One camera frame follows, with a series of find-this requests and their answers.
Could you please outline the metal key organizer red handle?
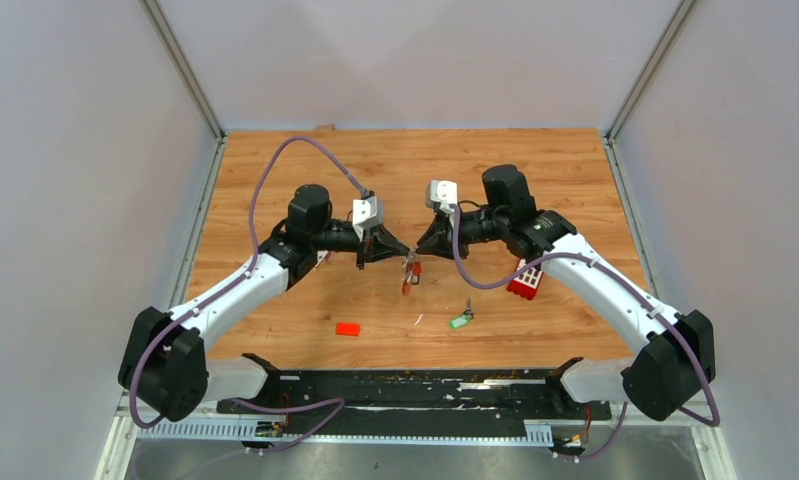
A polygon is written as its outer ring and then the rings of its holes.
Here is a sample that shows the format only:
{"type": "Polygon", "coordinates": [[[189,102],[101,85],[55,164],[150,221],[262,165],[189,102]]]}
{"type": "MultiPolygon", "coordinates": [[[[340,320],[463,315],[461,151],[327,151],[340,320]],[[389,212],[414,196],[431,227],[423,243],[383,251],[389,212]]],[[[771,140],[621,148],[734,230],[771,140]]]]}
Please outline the metal key organizer red handle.
{"type": "Polygon", "coordinates": [[[422,265],[419,256],[415,251],[411,251],[403,260],[404,277],[401,284],[403,296],[408,296],[413,286],[419,284],[422,273],[422,265]]]}

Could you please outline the key with green tag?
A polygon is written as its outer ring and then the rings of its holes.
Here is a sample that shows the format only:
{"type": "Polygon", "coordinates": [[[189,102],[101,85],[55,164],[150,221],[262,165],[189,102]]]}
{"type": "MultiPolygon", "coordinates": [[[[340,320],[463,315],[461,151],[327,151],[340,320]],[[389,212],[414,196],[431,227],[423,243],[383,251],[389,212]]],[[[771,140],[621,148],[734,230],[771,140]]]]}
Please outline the key with green tag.
{"type": "Polygon", "coordinates": [[[450,319],[448,322],[448,327],[453,330],[466,327],[467,325],[470,324],[473,318],[474,318],[474,311],[472,308],[472,302],[471,299],[468,298],[466,300],[463,312],[458,316],[450,319]]]}

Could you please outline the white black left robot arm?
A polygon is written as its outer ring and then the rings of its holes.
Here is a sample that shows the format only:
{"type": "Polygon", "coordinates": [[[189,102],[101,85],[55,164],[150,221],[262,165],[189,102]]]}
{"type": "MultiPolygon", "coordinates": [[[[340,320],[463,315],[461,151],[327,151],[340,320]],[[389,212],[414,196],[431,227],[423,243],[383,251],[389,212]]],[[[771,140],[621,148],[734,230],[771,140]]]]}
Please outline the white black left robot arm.
{"type": "Polygon", "coordinates": [[[243,399],[258,413],[273,411],[282,389],[266,366],[245,355],[210,360],[207,352],[259,306],[301,281],[324,252],[353,253],[358,268],[410,254],[384,226],[383,204],[373,192],[354,200],[351,213],[348,220],[334,218],[328,190],[303,185],[257,253],[228,277],[166,311],[141,311],[118,372],[134,422],[142,428],[178,422],[203,403],[228,399],[243,399]]]}

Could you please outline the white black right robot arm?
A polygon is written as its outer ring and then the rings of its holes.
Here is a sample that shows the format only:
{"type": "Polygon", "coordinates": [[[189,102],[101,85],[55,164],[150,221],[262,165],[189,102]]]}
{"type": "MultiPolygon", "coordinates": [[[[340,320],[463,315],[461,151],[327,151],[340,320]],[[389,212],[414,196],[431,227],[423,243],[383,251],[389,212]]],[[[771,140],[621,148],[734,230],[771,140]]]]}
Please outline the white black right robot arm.
{"type": "Polygon", "coordinates": [[[540,209],[525,175],[513,164],[482,175],[487,202],[465,212],[458,186],[432,180],[426,205],[432,223],[416,252],[454,261],[462,279],[479,290],[508,285],[539,270],[596,312],[624,341],[628,358],[590,361],[573,358],[554,374],[546,403],[559,417],[571,417],[590,402],[629,403],[655,421],[681,412],[716,427],[721,418],[711,382],[716,377],[714,328],[702,312],[683,313],[647,293],[605,260],[561,214],[540,209]],[[473,244],[503,242],[524,266],[488,283],[473,279],[464,261],[473,244]]]}

